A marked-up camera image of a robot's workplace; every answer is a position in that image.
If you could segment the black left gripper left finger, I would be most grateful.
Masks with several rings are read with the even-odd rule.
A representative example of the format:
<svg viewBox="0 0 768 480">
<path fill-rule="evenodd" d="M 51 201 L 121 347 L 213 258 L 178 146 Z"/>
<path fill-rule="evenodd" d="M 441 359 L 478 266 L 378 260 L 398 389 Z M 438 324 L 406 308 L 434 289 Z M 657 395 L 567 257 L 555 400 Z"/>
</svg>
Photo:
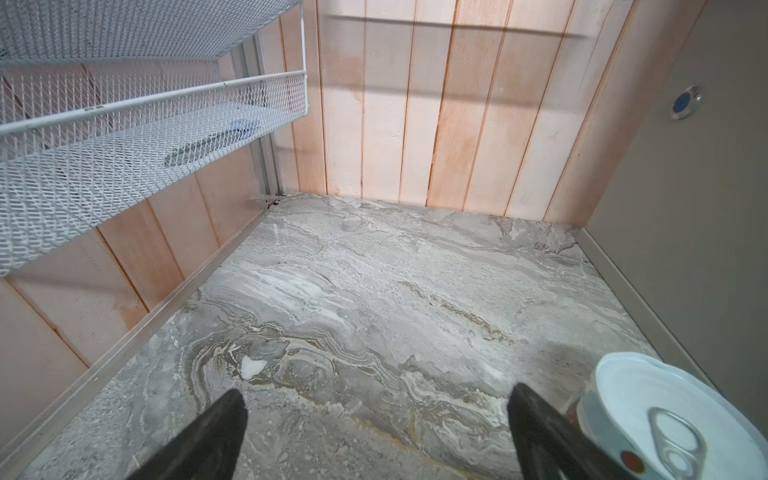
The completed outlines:
<svg viewBox="0 0 768 480">
<path fill-rule="evenodd" d="M 247 422 L 241 392 L 230 389 L 128 478 L 231 479 Z"/>
</svg>

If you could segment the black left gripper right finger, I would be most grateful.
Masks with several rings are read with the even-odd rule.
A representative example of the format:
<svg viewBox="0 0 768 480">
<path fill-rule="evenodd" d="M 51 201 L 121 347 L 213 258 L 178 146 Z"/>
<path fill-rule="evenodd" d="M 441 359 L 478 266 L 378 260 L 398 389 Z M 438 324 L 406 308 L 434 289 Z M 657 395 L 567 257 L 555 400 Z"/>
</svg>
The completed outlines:
<svg viewBox="0 0 768 480">
<path fill-rule="evenodd" d="M 525 479 L 633 477 L 522 382 L 514 385 L 507 414 Z"/>
</svg>

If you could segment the teal label can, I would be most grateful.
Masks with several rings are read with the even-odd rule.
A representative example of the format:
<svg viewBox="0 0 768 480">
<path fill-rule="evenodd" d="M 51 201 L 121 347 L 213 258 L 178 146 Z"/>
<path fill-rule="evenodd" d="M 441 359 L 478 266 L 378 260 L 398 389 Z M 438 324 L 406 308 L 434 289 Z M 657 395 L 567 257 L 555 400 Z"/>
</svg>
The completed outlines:
<svg viewBox="0 0 768 480">
<path fill-rule="evenodd" d="M 562 410 L 639 479 L 764 479 L 767 441 L 717 391 L 638 353 L 601 358 Z"/>
</svg>

